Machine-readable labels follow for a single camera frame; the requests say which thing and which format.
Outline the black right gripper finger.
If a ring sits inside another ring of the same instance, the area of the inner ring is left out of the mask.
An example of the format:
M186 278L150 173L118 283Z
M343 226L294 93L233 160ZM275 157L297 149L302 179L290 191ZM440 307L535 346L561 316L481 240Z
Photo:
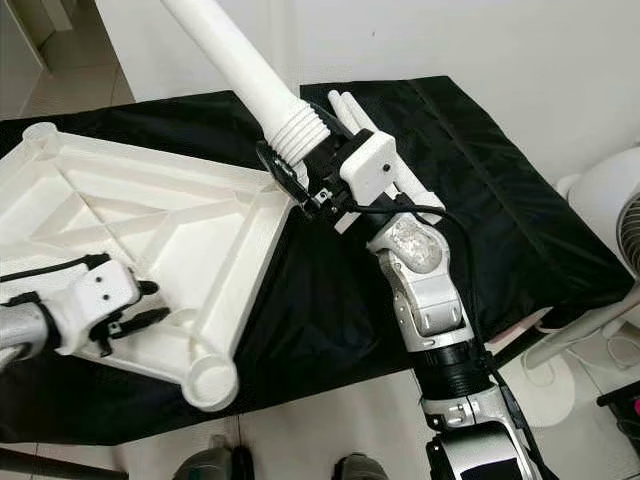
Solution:
M310 201L305 161L289 163L266 141L257 142L257 156L262 166L275 180L276 186L288 193L294 201Z
M307 100L306 104L311 106L311 109L315 111L317 116L319 116L321 122L323 122L325 127L329 129L330 134L326 141L333 143L335 146L343 146L351 141L351 133L349 133L349 129L344 127L342 122L340 122L332 111L328 108L324 108L323 105L316 104L314 101Z

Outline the white plastic table top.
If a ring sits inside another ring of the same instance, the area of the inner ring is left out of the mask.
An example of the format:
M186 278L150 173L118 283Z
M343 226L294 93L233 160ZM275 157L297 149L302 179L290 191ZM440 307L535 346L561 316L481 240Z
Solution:
M105 253L159 292L125 311L169 308L160 323L77 356L177 385L215 412L236 398L234 361L292 209L266 172L60 132L41 122L0 161L4 300L60 291Z

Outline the black quilted cloth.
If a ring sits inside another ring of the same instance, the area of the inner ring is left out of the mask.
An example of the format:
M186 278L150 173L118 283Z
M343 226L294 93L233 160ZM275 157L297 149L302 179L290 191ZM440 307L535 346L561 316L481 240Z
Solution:
M460 219L475 270L453 278L492 339L539 310L576 319L622 300L634 276L470 93L447 76L344 83L421 182ZM52 116L67 133L259 168L261 132L232 92ZM406 370L410 357L378 264L362 244L292 212L236 352L225 415ZM177 385L77 357L3 371L4 443L116 445L212 420Z

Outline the grey robot left leg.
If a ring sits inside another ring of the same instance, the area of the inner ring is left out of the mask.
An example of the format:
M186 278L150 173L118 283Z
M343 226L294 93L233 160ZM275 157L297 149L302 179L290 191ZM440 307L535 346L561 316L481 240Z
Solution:
M255 480L250 449L233 445L227 436L210 436L209 447L196 452L175 470L172 480Z

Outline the white round fan base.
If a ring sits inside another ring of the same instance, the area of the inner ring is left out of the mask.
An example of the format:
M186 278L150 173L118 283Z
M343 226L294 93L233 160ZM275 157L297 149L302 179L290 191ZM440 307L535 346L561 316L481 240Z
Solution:
M557 356L532 369L518 370L516 379L522 387L517 397L530 424L536 429L554 428L598 407L596 397L600 392L589 370L579 358L570 356Z

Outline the black rack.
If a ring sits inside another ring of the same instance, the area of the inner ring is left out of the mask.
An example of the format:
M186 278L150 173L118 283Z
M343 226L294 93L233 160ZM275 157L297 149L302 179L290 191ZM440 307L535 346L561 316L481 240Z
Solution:
M622 408L640 415L640 383L627 385L596 398L596 406Z

